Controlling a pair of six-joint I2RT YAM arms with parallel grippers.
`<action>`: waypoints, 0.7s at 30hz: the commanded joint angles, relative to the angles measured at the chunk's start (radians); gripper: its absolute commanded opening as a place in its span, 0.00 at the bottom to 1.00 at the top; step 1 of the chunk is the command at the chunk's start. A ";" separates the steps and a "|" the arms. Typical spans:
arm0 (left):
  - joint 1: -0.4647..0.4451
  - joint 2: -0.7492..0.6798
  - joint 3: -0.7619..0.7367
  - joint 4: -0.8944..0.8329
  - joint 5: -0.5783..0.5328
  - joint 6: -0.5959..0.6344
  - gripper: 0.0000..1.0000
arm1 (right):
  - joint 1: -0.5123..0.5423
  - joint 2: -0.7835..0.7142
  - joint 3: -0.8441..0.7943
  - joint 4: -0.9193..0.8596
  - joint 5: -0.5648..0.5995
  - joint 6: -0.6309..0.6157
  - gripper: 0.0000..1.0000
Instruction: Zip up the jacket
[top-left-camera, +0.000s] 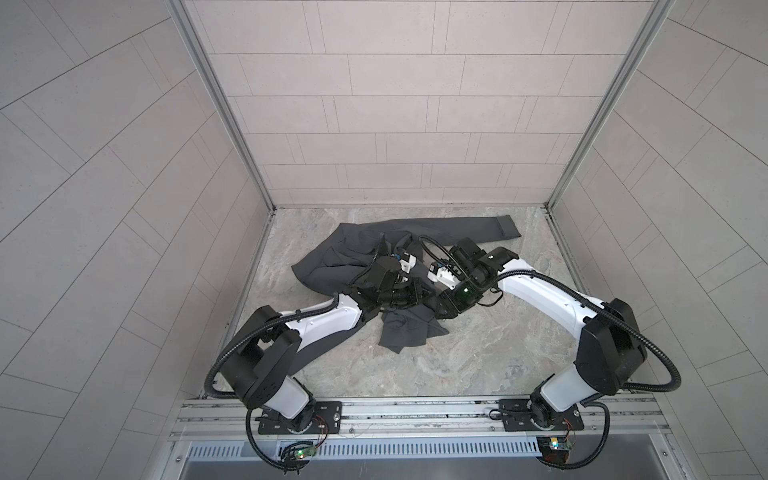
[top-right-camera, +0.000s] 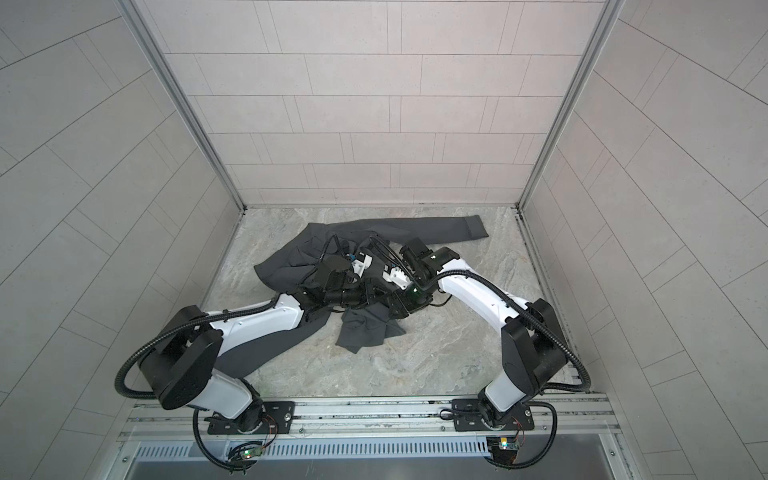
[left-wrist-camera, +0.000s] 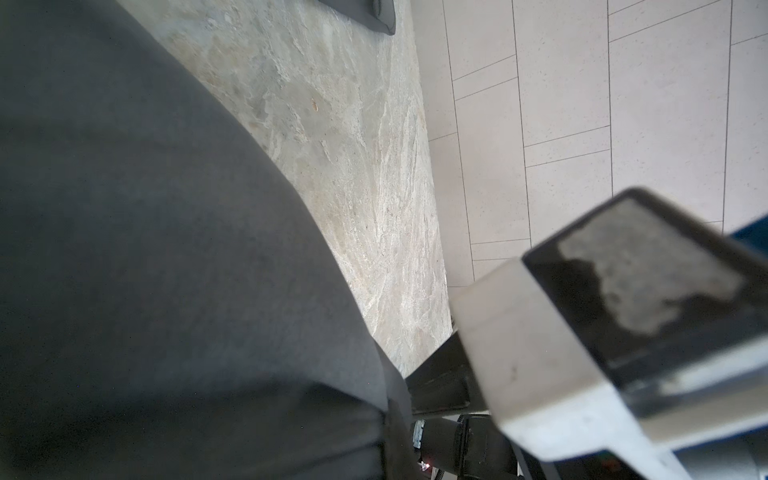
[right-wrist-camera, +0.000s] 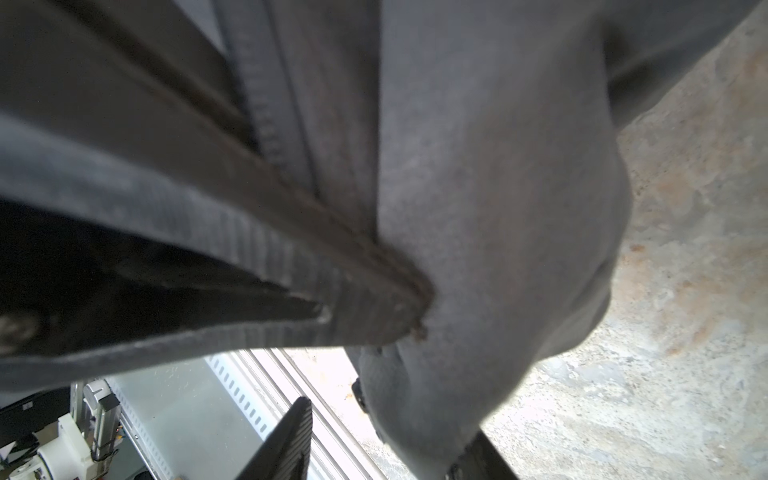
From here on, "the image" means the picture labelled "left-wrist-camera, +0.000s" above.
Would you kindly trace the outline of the dark grey zip jacket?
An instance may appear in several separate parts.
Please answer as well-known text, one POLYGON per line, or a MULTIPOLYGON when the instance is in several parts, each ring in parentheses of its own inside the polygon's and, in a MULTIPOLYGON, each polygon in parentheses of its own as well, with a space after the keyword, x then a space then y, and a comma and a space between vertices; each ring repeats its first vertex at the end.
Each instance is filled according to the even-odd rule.
POLYGON ((113 1, 1 5, 1 475, 421 475, 304 202, 113 1))

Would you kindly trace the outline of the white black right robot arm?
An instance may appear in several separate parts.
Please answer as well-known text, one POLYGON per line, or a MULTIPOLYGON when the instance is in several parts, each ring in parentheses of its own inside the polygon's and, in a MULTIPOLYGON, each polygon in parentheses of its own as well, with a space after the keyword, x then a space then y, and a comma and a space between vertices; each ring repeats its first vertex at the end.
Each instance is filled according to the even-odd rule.
MULTIPOLYGON (((414 445, 435 479, 636 479, 616 455, 601 451, 544 462, 512 443, 482 412, 485 403, 461 340, 452 334, 406 383, 414 445)), ((676 453, 693 479, 764 479, 767 431, 709 442, 676 453)))

